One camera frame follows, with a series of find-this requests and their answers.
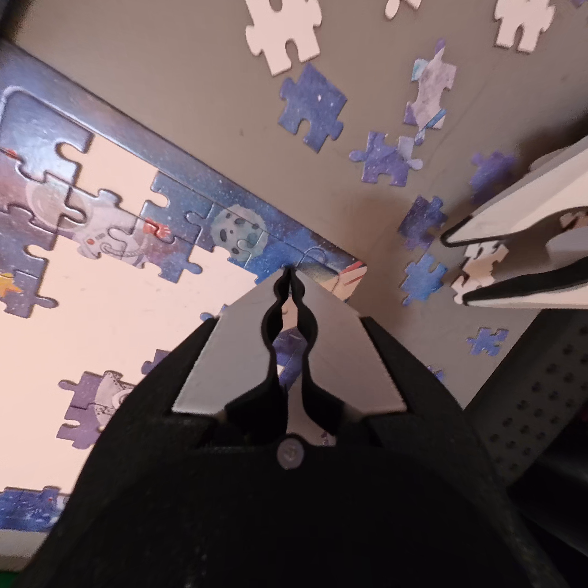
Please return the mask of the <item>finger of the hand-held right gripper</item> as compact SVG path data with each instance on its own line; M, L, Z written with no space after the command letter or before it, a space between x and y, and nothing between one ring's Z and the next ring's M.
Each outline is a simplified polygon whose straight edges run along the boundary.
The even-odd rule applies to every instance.
M486 308L587 309L587 258L473 290L462 296L462 303Z
M587 147L570 146L441 235L446 247L501 240L543 219L587 208Z

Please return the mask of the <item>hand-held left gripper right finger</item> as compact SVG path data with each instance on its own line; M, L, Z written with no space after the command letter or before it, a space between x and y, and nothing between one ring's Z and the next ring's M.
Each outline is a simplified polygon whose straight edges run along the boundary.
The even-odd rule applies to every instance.
M360 315L294 269L290 289L306 340L302 401L311 420L337 436L348 423L405 413L406 402Z

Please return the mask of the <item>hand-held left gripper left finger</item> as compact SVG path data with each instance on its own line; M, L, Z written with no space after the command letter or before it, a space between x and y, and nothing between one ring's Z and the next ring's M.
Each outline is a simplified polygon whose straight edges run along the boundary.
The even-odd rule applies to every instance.
M288 399L273 342L289 290L290 268L278 270L219 315L173 412L230 423L245 436L285 434Z

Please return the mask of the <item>dark blue puzzle piece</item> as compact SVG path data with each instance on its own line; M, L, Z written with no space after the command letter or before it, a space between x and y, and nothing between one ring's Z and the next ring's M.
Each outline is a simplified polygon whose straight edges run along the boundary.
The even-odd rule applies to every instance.
M307 342L298 327L283 329L273 342L280 386L290 390L302 372L302 359Z

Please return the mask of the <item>star print puzzle piece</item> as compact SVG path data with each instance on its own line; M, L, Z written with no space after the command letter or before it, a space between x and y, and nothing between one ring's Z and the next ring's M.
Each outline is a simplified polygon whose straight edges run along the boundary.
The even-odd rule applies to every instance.
M143 376L149 374L163 359L165 359L165 357L169 355L169 353L170 352L167 350L156 349L153 357L143 362L141 366L141 374Z

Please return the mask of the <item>white-backed puzzle piece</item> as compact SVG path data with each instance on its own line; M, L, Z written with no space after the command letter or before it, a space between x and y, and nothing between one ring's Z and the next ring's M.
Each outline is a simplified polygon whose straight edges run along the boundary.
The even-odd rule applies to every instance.
M498 240L468 245L461 274L451 284L454 302L461 305L463 295L494 283L494 265L502 262L508 253L509 249Z

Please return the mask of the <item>space puzzle board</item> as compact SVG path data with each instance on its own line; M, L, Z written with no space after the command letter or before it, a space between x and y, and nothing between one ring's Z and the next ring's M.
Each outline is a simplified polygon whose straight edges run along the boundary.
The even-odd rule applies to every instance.
M122 374L278 269L341 300L367 267L23 49L1 42L1 559L26 561L94 445L61 380Z

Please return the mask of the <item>joined satellite puzzle pieces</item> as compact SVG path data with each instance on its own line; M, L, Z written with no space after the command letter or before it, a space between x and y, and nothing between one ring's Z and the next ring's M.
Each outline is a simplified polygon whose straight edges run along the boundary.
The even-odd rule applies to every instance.
M105 371L102 375L85 371L79 382L61 380L58 386L73 393L64 418L76 424L62 424L56 437L69 440L72 447L79 450L89 449L96 443L135 387L124 382L122 374L115 371Z

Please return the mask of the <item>grey desk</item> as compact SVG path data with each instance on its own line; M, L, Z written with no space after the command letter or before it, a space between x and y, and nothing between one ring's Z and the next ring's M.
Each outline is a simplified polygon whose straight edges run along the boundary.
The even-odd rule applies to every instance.
M281 84L297 81L304 64L288 44L292 67L271 76L253 56L245 1L33 1L13 40L41 61L217 172L295 218L367 264L350 302L374 317L424 364L443 371L445 386L467 405L534 319L534 311L463 308L450 287L463 247L437 241L428 253L448 268L441 290L402 304L405 268L423 250L408 251L399 225L415 199L438 197L444 228L475 209L472 157L513 155L511 180L543 154L587 134L587 3L550 1L555 17L531 54L495 45L496 1L401 2L394 19L386 1L320 1L320 55L312 61L347 97L337 140L319 153L278 124ZM427 129L413 149L420 171L405 187L361 181L368 133L414 137L403 123L417 97L417 58L431 60L439 39L456 67L442 92L442 129Z

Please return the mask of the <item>black dotted mat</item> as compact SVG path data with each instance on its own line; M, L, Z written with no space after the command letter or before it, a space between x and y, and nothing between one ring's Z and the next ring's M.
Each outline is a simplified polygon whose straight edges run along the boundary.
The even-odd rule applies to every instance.
M517 482L587 402L587 310L543 310L466 408L497 475Z

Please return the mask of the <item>pile of loose puzzle pieces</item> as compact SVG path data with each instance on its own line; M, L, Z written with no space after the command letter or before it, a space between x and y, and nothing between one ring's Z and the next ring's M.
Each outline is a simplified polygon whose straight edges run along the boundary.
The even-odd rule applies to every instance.
M587 6L567 1L246 1L252 63L279 91L256 195L369 265L352 304L456 396L475 393L536 311L454 302L466 247L443 229L587 124Z

